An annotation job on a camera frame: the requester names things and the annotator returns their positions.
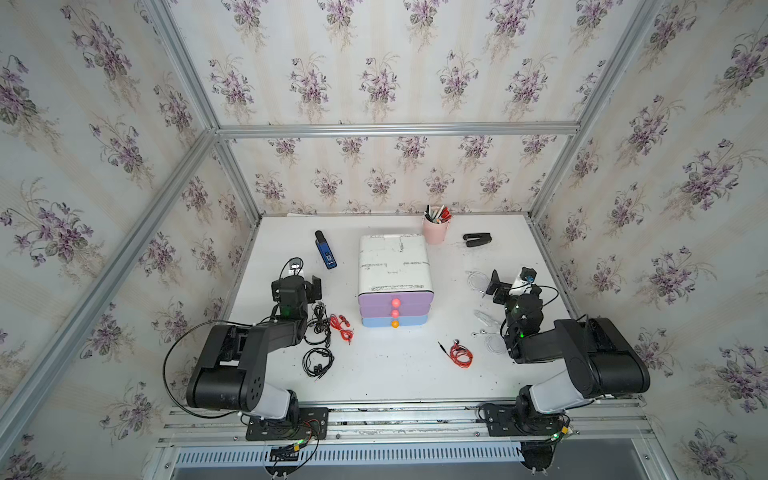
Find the purple top drawer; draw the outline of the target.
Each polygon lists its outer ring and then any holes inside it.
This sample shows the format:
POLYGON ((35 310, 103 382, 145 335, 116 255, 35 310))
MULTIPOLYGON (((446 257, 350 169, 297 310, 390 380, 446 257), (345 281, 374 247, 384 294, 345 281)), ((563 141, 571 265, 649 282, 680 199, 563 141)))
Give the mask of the purple top drawer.
POLYGON ((361 307, 411 307, 416 305, 429 306, 434 298, 431 291, 403 291, 364 293, 358 296, 361 307))

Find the red earphones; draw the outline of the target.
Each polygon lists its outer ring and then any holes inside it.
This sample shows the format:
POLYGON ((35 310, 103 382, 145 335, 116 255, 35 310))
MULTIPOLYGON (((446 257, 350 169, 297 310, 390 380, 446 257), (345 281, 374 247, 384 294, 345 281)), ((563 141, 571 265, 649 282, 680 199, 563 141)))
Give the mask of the red earphones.
POLYGON ((332 314, 329 318, 330 327, 336 330, 340 337, 350 344, 354 338, 354 331, 351 327, 351 323, 346 319, 344 315, 332 314))
POLYGON ((446 347, 442 343, 438 343, 441 351, 451 360, 451 362, 462 369, 468 369, 471 367, 474 355, 464 345, 460 343, 458 339, 455 339, 449 347, 446 347))

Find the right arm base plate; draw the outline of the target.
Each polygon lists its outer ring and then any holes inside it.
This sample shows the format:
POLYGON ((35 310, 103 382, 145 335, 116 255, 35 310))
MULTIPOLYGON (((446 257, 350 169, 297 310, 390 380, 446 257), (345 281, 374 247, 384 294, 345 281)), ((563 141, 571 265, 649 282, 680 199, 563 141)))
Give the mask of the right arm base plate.
POLYGON ((491 437, 549 437, 558 439, 567 432, 570 420, 565 414, 541 414, 532 407, 515 404, 483 403, 479 420, 491 437))

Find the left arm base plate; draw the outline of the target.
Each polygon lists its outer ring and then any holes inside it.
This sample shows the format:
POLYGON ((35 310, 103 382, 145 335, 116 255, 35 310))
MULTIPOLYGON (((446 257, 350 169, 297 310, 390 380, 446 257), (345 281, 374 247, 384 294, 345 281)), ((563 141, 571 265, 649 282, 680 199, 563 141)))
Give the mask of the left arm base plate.
POLYGON ((282 420, 250 417, 245 438, 247 441, 311 441, 327 436, 328 408, 300 407, 282 420))

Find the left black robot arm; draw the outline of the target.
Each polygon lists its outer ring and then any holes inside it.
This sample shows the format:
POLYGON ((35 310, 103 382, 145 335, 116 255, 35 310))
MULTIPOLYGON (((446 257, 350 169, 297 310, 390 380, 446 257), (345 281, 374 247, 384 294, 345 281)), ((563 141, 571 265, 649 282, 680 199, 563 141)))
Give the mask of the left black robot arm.
POLYGON ((171 401, 188 414, 194 410, 218 410, 223 418, 233 413, 267 421, 298 422, 296 394, 266 380, 268 355, 299 345, 305 340, 309 306, 322 299, 322 281, 299 274, 271 283, 275 305, 270 315, 255 325, 210 320, 207 340, 186 386, 181 403, 170 388, 166 365, 161 367, 163 384, 171 401))

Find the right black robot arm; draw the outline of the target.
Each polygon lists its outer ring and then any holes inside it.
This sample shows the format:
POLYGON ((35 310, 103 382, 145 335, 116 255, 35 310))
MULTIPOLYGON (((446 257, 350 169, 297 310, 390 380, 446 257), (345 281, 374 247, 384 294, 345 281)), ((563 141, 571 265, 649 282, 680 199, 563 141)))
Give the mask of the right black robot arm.
POLYGON ((535 279, 536 271, 528 267, 513 283, 493 271, 485 293, 504 307, 500 337, 511 360, 533 365, 561 359, 565 370, 521 387, 511 405, 481 405, 480 419, 492 437, 548 436, 558 441, 569 431, 568 410, 650 387, 648 367, 611 320, 559 319, 544 331, 545 287, 535 279))

